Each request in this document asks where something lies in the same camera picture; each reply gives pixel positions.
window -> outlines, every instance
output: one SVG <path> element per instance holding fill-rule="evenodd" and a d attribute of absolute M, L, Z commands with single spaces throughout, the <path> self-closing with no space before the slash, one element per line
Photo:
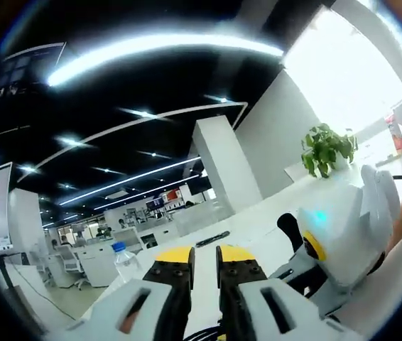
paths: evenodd
<path fill-rule="evenodd" d="M 322 9 L 284 60 L 320 121 L 354 132 L 391 113 L 402 83 L 378 49 L 335 12 Z"/>

